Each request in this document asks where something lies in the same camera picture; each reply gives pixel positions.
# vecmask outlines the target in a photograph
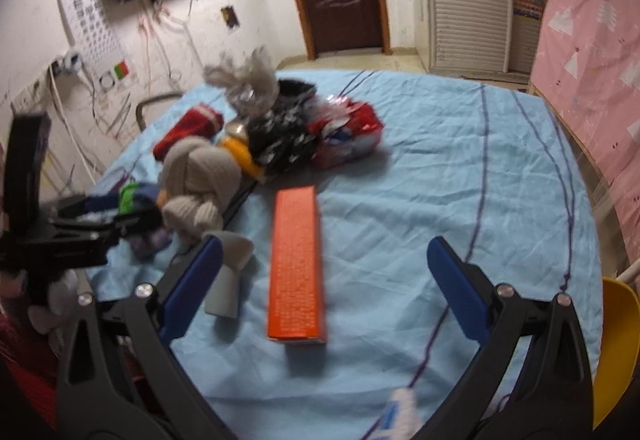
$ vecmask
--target blue gripper pad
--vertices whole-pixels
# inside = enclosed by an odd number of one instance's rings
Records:
[[[442,236],[430,241],[427,263],[466,338],[482,346],[491,335],[488,308],[462,271],[462,260]]]
[[[163,305],[163,325],[158,330],[165,346],[184,337],[207,292],[220,272],[225,253],[222,242],[208,236]]]

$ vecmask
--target yellow plastic object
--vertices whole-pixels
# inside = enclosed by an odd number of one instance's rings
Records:
[[[593,381],[593,428],[611,412],[636,368],[640,348],[640,303],[626,284],[602,278],[602,343]]]
[[[249,148],[245,144],[235,138],[222,137],[218,141],[218,145],[231,153],[231,156],[235,158],[236,162],[242,169],[242,172],[248,174],[255,180],[263,181],[264,170],[254,164]]]

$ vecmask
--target bed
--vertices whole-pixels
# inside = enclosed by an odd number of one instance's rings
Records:
[[[337,94],[356,71],[283,71],[280,77]],[[464,338],[426,265],[444,235],[493,283],[548,299],[575,300],[595,372],[602,328],[598,239],[575,159],[543,100],[476,82],[376,72],[350,94],[385,122],[382,147],[359,162],[303,171],[259,187],[230,230],[255,243],[244,271],[241,315],[202,309],[172,350],[205,399],[242,440],[359,439],[393,390],[412,384],[427,420],[460,378],[476,344]],[[196,87],[151,124],[98,183],[123,171],[154,181],[151,149],[187,108],[206,102],[228,120],[220,91]],[[265,333],[271,220],[276,191],[314,184],[322,213],[329,340],[283,346]],[[128,245],[88,272],[101,300],[156,282],[177,251],[138,264]],[[515,360],[488,412],[503,406],[526,352]]]
[[[531,74],[591,169],[604,272],[640,257],[640,0],[549,0]]]

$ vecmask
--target light blue bedsheet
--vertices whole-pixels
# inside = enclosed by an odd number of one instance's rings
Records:
[[[318,84],[319,93],[329,95],[356,72],[280,75]],[[172,346],[229,427],[242,440],[361,438],[391,392],[414,377],[446,308],[426,265],[427,244],[439,234],[461,257],[471,250],[471,261],[493,283],[512,283],[523,296],[549,299],[568,283],[594,372],[602,326],[596,232],[570,147],[542,100],[476,82],[386,71],[368,76],[351,96],[375,106],[386,124],[383,146],[357,163],[259,188],[232,225],[256,246],[243,280],[241,317],[216,319],[201,310]],[[197,102],[222,110],[227,120],[232,115],[219,90],[197,87],[110,171],[132,169],[139,181],[155,180],[160,168],[150,150]],[[108,171],[98,190],[113,177]],[[329,341],[286,347],[265,334],[273,199],[279,188],[309,183],[317,185],[322,212]],[[139,282],[155,282],[174,252],[175,245],[140,266],[121,244],[109,266],[90,274],[98,296],[120,298]],[[415,385],[424,420],[475,351],[449,312]],[[494,409],[513,387],[525,352],[521,343]]]

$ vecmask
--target orange box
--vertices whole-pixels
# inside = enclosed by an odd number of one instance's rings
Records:
[[[267,335],[282,343],[326,342],[315,187],[276,195]]]

